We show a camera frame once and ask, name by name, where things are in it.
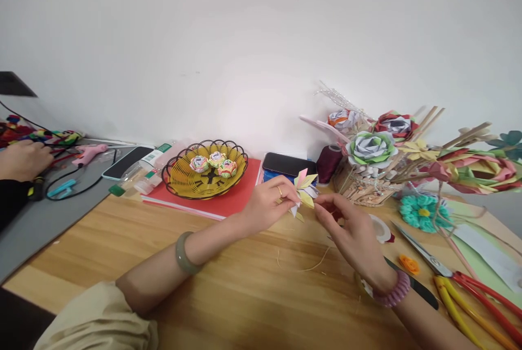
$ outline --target sleeve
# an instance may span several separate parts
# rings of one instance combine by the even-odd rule
[[[27,193],[31,188],[31,182],[18,182],[17,180],[0,180],[0,207],[2,219],[0,220],[0,232],[16,217],[18,212],[27,203]]]
[[[154,321],[132,312],[114,282],[100,282],[73,299],[34,350],[156,350]]]

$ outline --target red notebook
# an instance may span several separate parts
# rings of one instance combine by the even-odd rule
[[[221,221],[243,210],[250,199],[252,190],[259,183],[260,175],[261,161],[248,159],[248,168],[239,183],[233,186],[229,192],[219,197],[205,201],[183,199],[168,192],[162,184],[149,195],[142,195],[141,198],[146,203],[185,210],[193,214]]]

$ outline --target jade bangle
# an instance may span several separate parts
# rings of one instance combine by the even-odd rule
[[[178,241],[176,241],[176,261],[184,272],[190,275],[196,275],[203,268],[203,265],[196,266],[187,258],[187,254],[185,253],[185,240],[192,233],[194,232],[185,232],[179,237]]]

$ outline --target wooden table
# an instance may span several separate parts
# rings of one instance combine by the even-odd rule
[[[381,208],[365,209],[388,224],[400,221],[393,199]],[[158,307],[150,317],[159,323],[160,348],[416,348],[390,310],[361,296],[353,269],[313,212],[301,211],[304,224],[285,215],[268,231],[223,251]],[[57,314],[86,288],[114,280],[181,233],[213,222],[110,196],[13,274],[4,287]],[[491,225],[509,232],[498,221]],[[405,227],[448,268],[466,272],[440,236]],[[333,248],[320,266],[298,271],[317,264],[328,246]],[[401,236],[383,250],[396,263],[400,253],[416,258],[421,266],[417,278],[438,297],[432,271]],[[498,327],[484,307],[467,293],[463,296]],[[439,310],[446,316],[443,305]],[[521,327],[512,314],[501,310]],[[487,348],[501,348],[464,312],[462,316]]]

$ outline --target dark red thread spool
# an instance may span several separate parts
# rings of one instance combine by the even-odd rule
[[[317,160],[317,173],[319,175],[319,183],[327,184],[330,182],[330,178],[337,169],[343,153],[338,145],[325,146],[319,159]]]

